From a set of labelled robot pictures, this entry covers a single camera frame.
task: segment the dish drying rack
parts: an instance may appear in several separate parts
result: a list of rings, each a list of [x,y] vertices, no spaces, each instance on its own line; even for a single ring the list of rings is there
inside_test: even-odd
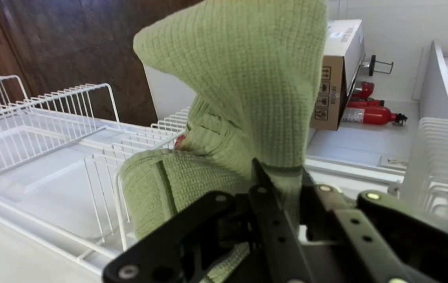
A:
[[[448,218],[448,119],[420,121],[399,196]]]
[[[13,102],[13,93],[22,100]],[[104,102],[113,121],[99,119]],[[101,273],[135,242],[116,173],[142,151],[171,148],[187,110],[151,127],[121,124],[110,85],[28,97],[0,77],[0,221]]]

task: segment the screw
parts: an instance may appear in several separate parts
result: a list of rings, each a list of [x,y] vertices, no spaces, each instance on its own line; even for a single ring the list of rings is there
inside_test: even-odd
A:
[[[140,273],[137,265],[127,264],[118,270],[118,278],[121,280],[132,280]]]
[[[332,192],[332,187],[321,185],[319,190],[322,190],[322,192]]]
[[[407,280],[403,280],[403,278],[390,278],[388,283],[409,283]]]
[[[370,199],[381,199],[381,195],[379,195],[379,193],[366,193],[366,196],[368,196]]]
[[[214,199],[219,203],[223,203],[223,201],[226,201],[226,195],[217,195]]]

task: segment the green knitted fabric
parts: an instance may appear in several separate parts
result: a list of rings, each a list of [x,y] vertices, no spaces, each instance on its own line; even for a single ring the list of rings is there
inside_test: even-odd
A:
[[[206,0],[135,36],[145,64],[197,91],[182,151],[143,152],[120,171],[138,239],[209,190],[247,192],[253,159],[296,223],[326,33],[324,0]],[[211,280],[244,254],[234,250]]]

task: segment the black metal mechanism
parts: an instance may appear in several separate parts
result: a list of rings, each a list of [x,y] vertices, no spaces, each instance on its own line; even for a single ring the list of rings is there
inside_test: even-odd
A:
[[[209,192],[112,261],[105,283],[198,283],[236,243],[248,256],[228,283],[448,283],[448,221],[423,215],[382,192],[357,201],[304,176],[299,245],[277,192],[261,182],[247,195]]]

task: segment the white wall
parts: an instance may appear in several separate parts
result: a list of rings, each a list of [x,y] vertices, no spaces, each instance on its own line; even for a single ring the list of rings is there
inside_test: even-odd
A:
[[[448,52],[448,0],[329,0],[330,17],[363,19],[366,53],[395,61],[392,75],[376,75],[376,96],[417,97],[431,41]]]

